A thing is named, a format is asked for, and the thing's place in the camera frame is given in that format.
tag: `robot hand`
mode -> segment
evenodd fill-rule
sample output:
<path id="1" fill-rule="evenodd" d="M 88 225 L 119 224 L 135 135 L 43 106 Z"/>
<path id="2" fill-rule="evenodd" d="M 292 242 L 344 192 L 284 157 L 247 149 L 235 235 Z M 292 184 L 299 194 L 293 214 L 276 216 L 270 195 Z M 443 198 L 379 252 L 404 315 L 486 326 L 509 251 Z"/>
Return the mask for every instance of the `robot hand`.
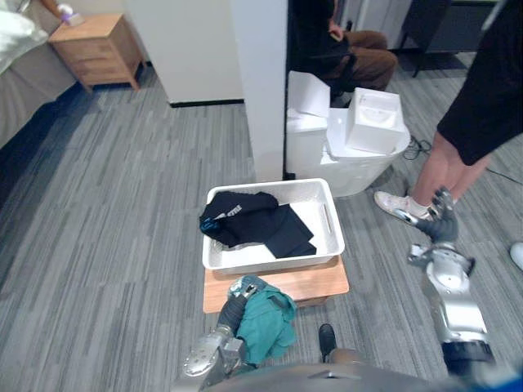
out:
<path id="1" fill-rule="evenodd" d="M 415 226 L 431 238 L 432 243 L 454 244 L 458 239 L 458 220 L 454 214 L 454 202 L 445 188 L 436 191 L 432 199 L 436 213 L 433 220 L 418 219 L 403 210 L 395 210 L 395 215 L 409 225 Z"/>

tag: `seated person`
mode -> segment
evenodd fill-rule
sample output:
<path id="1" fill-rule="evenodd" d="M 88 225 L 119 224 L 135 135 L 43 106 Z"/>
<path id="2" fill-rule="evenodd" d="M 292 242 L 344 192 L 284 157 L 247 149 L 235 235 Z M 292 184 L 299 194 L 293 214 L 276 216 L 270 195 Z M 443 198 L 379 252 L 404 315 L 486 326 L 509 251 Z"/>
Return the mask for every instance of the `seated person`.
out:
<path id="1" fill-rule="evenodd" d="M 323 80 L 336 79 L 351 67 L 351 81 L 364 88 L 385 90 L 391 80 L 398 60 L 387 50 L 387 39 L 375 31 L 344 31 L 333 21 L 337 0 L 293 0 L 291 5 L 297 30 L 295 50 L 302 59 L 292 69 L 310 72 Z M 327 59 L 312 56 L 337 54 Z"/>

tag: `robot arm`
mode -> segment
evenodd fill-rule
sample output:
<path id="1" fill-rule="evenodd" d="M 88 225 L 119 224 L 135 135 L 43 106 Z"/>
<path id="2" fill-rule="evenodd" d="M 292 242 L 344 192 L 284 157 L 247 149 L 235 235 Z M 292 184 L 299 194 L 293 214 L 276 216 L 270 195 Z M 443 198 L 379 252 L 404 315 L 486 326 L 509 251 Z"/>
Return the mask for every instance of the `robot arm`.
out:
<path id="1" fill-rule="evenodd" d="M 256 286 L 251 284 L 223 305 L 216 329 L 198 339 L 183 364 L 183 374 L 173 391 L 199 391 L 225 380 L 238 370 L 245 358 L 245 346 L 244 341 L 235 336 L 248 298 L 256 290 Z"/>
<path id="2" fill-rule="evenodd" d="M 476 261 L 459 253 L 454 246 L 458 222 L 447 189 L 434 197 L 438 217 L 420 220 L 401 210 L 396 215 L 431 238 L 430 247 L 413 245 L 409 262 L 425 269 L 423 293 L 431 305 L 436 335 L 449 373 L 466 381 L 480 381 L 485 367 L 494 365 L 483 316 L 470 293 L 469 277 Z"/>

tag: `hand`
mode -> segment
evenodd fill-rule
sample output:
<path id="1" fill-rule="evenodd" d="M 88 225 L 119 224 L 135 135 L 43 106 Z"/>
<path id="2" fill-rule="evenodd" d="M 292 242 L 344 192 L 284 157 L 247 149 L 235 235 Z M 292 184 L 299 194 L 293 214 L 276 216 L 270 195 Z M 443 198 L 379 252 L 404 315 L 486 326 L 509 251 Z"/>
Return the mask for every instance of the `hand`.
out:
<path id="1" fill-rule="evenodd" d="M 335 24 L 332 20 L 329 23 L 329 33 L 331 33 L 331 35 L 333 35 L 333 37 L 335 37 L 338 42 L 343 40 L 343 29 Z"/>

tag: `white shoe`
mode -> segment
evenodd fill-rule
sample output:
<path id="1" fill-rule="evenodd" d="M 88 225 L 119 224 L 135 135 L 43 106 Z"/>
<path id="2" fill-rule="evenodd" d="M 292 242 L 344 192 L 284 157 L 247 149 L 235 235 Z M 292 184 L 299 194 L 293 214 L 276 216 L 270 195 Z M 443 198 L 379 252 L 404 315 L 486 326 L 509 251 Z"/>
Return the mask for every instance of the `white shoe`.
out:
<path id="1" fill-rule="evenodd" d="M 387 192 L 374 192 L 374 202 L 380 207 L 384 212 L 394 215 L 394 210 L 400 209 L 408 212 L 420 219 L 431 219 L 431 214 L 429 212 L 429 207 L 416 208 L 412 205 L 413 200 L 410 196 L 405 196 L 404 198 L 400 196 L 395 196 L 393 194 L 388 194 Z"/>
<path id="2" fill-rule="evenodd" d="M 523 270 L 523 243 L 515 243 L 510 248 L 510 257 Z"/>

